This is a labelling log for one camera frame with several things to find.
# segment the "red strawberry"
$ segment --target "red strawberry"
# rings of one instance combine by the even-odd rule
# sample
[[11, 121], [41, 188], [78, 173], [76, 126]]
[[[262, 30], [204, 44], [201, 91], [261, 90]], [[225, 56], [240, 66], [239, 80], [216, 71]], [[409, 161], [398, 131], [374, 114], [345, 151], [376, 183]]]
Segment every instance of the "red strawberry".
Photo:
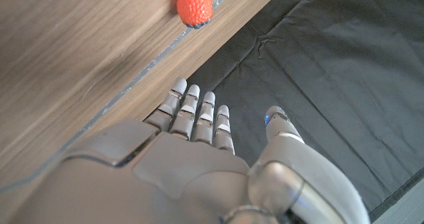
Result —
[[212, 0], [177, 0], [181, 20], [190, 28], [200, 28], [212, 17]]

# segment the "robot finger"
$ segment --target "robot finger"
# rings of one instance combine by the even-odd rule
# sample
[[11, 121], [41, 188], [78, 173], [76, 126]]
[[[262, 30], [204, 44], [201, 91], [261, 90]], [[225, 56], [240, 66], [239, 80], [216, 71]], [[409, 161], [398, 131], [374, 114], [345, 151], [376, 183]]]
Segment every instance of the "robot finger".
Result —
[[208, 91], [203, 98], [199, 119], [194, 130], [192, 141], [205, 142], [212, 145], [213, 137], [213, 110], [215, 106], [215, 94]]
[[213, 146], [227, 150], [232, 154], [234, 152], [233, 139], [231, 138], [230, 130], [230, 113], [226, 105], [222, 105], [218, 108], [217, 121], [215, 123], [215, 136], [213, 137]]
[[200, 88], [192, 85], [188, 89], [183, 105], [178, 111], [170, 133], [185, 140], [190, 140], [191, 130], [196, 114], [197, 101], [199, 100]]
[[176, 111], [180, 108], [180, 101], [186, 87], [187, 81], [183, 78], [178, 78], [173, 88], [168, 92], [165, 100], [144, 122], [158, 127], [160, 131], [168, 131]]
[[266, 138], [271, 140], [275, 136], [290, 137], [304, 143], [298, 131], [290, 122], [286, 113], [281, 107], [273, 106], [269, 108], [265, 115]]

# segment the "wooden table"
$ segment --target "wooden table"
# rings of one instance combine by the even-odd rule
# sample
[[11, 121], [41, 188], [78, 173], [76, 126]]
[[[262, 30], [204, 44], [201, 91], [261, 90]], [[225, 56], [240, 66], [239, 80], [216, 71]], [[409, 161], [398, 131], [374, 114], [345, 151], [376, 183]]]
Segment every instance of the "wooden table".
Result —
[[219, 0], [190, 30], [176, 0], [0, 0], [0, 223], [67, 147], [145, 118], [267, 2]]

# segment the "dark fabric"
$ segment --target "dark fabric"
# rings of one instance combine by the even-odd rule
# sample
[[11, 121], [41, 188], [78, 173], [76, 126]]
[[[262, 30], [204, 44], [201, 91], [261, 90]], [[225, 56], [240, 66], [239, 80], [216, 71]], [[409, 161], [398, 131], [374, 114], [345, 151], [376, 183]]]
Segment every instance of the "dark fabric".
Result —
[[423, 0], [272, 0], [188, 82], [229, 106], [249, 165], [281, 106], [376, 219], [423, 176], [423, 26]]

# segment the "robotic hand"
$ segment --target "robotic hand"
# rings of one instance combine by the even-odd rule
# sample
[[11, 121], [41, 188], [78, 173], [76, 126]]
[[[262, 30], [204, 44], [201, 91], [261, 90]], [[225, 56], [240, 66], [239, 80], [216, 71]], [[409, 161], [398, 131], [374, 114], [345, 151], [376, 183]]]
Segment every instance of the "robotic hand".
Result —
[[268, 110], [268, 145], [250, 169], [234, 155], [228, 107], [218, 108], [214, 129], [208, 92], [195, 122], [199, 87], [183, 100], [186, 86], [179, 79], [143, 122], [67, 150], [12, 223], [278, 223], [288, 211], [304, 223], [370, 222], [348, 178], [281, 108]]

